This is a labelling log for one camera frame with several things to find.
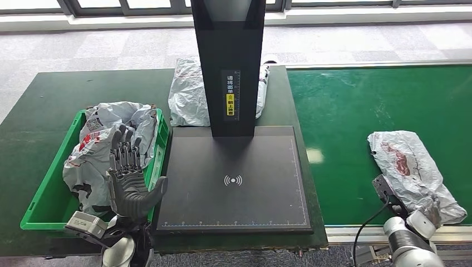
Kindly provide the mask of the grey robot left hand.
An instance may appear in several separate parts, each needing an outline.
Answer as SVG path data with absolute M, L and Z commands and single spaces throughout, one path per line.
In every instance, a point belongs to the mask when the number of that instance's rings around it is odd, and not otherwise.
M 106 175 L 112 210 L 119 216 L 139 220 L 162 201 L 168 178 L 159 177 L 154 188 L 148 189 L 141 167 L 141 138 L 132 141 L 133 135 L 134 131 L 124 124 L 114 132 Z

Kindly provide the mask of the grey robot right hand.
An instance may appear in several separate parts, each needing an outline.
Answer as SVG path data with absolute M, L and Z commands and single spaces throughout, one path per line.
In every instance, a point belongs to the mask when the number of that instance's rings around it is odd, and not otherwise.
M 440 201 L 433 196 L 427 196 L 420 199 L 415 205 L 414 210 L 421 212 L 436 229 L 441 227 Z

